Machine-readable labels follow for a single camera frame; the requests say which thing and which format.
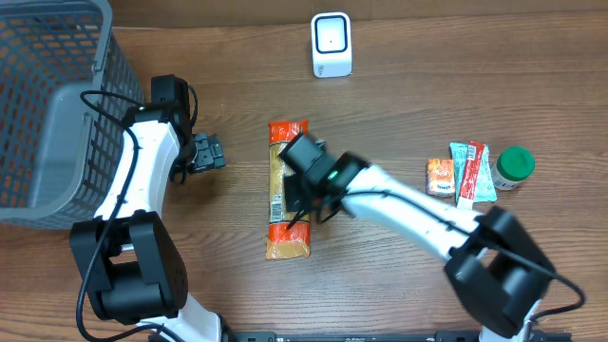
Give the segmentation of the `orange noodle packet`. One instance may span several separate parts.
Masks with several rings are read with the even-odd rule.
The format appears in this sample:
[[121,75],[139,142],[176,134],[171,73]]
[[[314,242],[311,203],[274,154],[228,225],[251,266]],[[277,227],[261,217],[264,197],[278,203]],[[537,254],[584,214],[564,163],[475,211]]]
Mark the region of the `orange noodle packet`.
[[269,232],[266,238],[267,259],[309,257],[311,253],[311,225],[305,215],[290,226],[296,213],[289,212],[284,195],[284,177],[293,171],[279,157],[279,153],[298,133],[308,131],[307,120],[300,122],[269,123]]

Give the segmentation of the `orange tissue packet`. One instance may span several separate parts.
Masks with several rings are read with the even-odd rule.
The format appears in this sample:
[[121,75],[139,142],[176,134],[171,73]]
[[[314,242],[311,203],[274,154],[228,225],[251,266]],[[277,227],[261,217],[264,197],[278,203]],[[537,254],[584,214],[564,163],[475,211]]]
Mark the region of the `orange tissue packet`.
[[439,197],[452,197],[455,195],[456,185],[454,177],[454,162],[451,159],[429,159],[427,161],[428,195]]

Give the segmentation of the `red snack bar packet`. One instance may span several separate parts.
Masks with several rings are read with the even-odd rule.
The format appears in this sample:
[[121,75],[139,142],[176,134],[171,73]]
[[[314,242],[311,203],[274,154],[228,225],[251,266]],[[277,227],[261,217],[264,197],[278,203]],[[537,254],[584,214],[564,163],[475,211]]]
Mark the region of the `red snack bar packet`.
[[457,200],[459,209],[471,209],[473,207],[484,150],[485,146],[479,142],[470,141],[467,145],[464,174]]

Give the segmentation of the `green wet wipes packet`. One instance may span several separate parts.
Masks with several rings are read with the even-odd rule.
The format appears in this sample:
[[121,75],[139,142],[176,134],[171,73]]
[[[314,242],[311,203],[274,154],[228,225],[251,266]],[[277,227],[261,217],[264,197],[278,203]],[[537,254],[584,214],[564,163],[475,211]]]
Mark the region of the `green wet wipes packet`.
[[[461,183],[465,172],[467,144],[451,142],[449,148],[454,163],[455,198],[457,199],[460,196]],[[474,202],[494,202],[497,200],[496,190],[491,177],[489,152],[489,146],[485,145],[475,188]]]

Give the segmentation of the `green lid Knorr jar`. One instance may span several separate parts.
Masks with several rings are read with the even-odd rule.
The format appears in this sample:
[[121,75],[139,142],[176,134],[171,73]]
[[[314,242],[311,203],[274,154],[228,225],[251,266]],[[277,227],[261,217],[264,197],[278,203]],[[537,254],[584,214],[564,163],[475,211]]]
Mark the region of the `green lid Knorr jar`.
[[505,149],[491,167],[493,185],[498,190],[513,190],[534,172],[536,160],[521,146]]

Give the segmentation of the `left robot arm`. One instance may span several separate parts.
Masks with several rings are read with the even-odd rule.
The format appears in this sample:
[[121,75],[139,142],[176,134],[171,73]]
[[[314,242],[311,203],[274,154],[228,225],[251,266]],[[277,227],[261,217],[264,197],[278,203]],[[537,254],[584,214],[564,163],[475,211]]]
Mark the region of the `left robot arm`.
[[194,88],[173,75],[151,81],[151,101],[130,100],[123,118],[123,152],[110,189],[93,219],[73,224],[69,243],[83,279],[76,325],[88,341],[84,305],[151,341],[235,341],[217,313],[189,293],[181,255],[162,223],[166,185],[225,166],[219,137],[192,129],[198,117]]

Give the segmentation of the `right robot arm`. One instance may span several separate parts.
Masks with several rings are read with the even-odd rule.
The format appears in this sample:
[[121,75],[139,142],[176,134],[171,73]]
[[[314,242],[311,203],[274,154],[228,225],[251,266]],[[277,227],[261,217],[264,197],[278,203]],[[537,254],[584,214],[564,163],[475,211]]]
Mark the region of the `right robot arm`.
[[458,209],[404,185],[350,152],[329,154],[300,133],[279,157],[293,174],[286,195],[300,216],[328,207],[388,227],[437,257],[482,341],[526,341],[555,269],[500,207]]

